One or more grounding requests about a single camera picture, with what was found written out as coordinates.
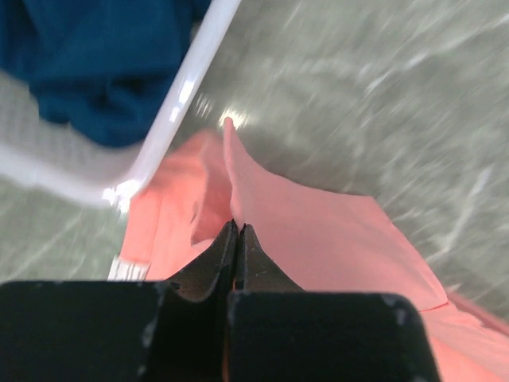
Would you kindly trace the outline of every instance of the white basket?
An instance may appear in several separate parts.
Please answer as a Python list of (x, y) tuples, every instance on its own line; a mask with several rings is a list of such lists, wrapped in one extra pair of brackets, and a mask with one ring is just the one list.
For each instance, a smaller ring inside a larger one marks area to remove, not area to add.
[(161, 163), (240, 1), (212, 0), (145, 141), (126, 149), (40, 121), (28, 88), (0, 73), (0, 174), (98, 207), (131, 199)]

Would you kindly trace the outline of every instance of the pink cloth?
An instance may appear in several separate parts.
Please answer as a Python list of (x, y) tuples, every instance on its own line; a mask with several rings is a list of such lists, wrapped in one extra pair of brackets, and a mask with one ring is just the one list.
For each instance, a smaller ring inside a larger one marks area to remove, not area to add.
[(163, 161), (133, 201), (121, 258), (149, 264), (148, 279), (165, 279), (232, 216), (238, 226), (253, 225), (265, 253), (306, 290), (406, 296), (421, 312), (443, 381), (509, 380), (509, 338), (449, 301), (373, 198), (311, 189), (265, 171), (230, 119), (223, 143), (201, 132)]

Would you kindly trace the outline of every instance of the clothes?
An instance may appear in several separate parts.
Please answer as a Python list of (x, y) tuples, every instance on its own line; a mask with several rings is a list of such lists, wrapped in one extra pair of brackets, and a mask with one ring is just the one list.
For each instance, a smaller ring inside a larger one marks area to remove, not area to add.
[(104, 146), (145, 138), (211, 0), (1, 0), (0, 69), (41, 118)]
[(166, 279), (234, 217), (305, 290), (391, 292), (419, 310), (444, 382), (509, 380), (509, 337), (459, 311), (415, 248), (371, 197), (297, 185), (265, 171), (230, 119), (223, 152), (202, 131), (167, 157), (132, 203), (121, 260)]

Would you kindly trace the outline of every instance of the blue towel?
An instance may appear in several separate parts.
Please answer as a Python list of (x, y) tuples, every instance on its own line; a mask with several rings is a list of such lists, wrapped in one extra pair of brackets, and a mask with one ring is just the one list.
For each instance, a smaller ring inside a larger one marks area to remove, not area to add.
[(104, 146), (145, 138), (211, 0), (0, 0), (0, 69), (41, 118)]

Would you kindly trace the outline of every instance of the gray tile floor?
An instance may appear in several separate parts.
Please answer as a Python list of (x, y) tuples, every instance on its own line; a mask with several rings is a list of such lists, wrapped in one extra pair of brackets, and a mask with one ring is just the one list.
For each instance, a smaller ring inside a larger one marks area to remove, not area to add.
[[(447, 287), (509, 319), (509, 2), (244, 0), (179, 131), (370, 194)], [(0, 279), (101, 279), (126, 216), (0, 183)]]

